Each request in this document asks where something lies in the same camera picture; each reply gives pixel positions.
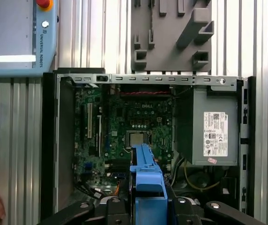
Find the barcode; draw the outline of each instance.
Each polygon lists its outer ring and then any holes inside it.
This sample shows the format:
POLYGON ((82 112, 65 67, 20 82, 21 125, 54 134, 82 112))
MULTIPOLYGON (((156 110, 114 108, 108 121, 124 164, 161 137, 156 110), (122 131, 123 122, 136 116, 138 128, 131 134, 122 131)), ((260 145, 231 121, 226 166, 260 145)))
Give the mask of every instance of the barcode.
POLYGON ((214 113, 214 114, 213 114, 213 119, 214 119, 214 120, 219 120, 219 114, 214 113))

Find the white label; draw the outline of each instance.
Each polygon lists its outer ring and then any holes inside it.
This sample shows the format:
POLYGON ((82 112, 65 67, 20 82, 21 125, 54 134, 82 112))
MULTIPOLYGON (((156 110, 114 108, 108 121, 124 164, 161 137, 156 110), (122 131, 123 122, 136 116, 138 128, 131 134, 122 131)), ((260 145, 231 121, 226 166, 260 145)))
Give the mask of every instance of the white label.
POLYGON ((217 163, 217 160, 214 159, 214 158, 211 158, 211 157, 209 157, 207 161, 210 162, 210 163, 213 163, 213 164, 217 163))
POLYGON ((228 115, 204 112, 204 156, 228 156, 228 115))
POLYGON ((98 193, 98 192, 95 192, 95 194, 93 196, 96 197, 96 198, 100 198, 102 195, 100 193, 98 193))

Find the corrugated metal wall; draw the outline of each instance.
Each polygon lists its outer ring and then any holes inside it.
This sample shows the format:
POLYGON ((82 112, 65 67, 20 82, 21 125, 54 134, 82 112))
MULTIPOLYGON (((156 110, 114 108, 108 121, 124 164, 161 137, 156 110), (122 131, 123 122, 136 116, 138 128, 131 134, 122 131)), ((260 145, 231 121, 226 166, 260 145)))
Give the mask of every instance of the corrugated metal wall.
POLYGON ((35 225, 40 202, 40 79, 0 79, 0 197, 4 225, 35 225))
MULTIPOLYGON (((211 74, 257 75, 255 216, 268 223, 268 0, 211 4, 216 22, 211 74)), ((129 9, 130 0, 60 0, 56 65, 130 73, 129 9)), ((40 80, 0 80, 4 224, 31 225, 38 220, 40 121, 40 80)))

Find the cpu socket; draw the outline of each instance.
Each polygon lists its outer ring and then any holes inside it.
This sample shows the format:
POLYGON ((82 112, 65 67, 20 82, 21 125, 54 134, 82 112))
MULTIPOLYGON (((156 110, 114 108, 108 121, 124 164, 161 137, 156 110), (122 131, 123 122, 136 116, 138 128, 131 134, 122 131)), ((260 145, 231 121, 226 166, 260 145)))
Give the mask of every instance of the cpu socket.
POLYGON ((146 131, 126 131, 126 148, 131 148, 133 145, 143 143, 148 143, 148 135, 146 131))

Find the blue plastic part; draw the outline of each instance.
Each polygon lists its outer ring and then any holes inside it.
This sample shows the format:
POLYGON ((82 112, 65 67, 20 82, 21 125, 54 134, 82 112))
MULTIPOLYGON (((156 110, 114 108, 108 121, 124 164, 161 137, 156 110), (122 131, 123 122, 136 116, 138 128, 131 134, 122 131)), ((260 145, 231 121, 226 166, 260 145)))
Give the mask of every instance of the blue plastic part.
POLYGON ((147 144, 135 145, 137 165, 130 166, 130 172, 136 173, 136 193, 162 193, 162 197, 135 198, 136 225, 167 225, 167 193, 162 171, 154 161, 154 155, 147 144))
POLYGON ((53 0, 53 7, 49 11, 42 11, 36 4, 36 15, 33 15, 33 23, 36 23, 36 36, 33 35, 33 52, 36 52, 36 62, 31 69, 0 69, 0 77, 41 77, 49 72, 56 51, 57 39, 57 2, 53 0), (49 26, 42 27, 42 22, 47 21, 49 26))
POLYGON ((135 145, 137 165, 130 166, 136 173, 136 191, 162 192, 162 171, 154 161, 154 155, 147 144, 135 145))

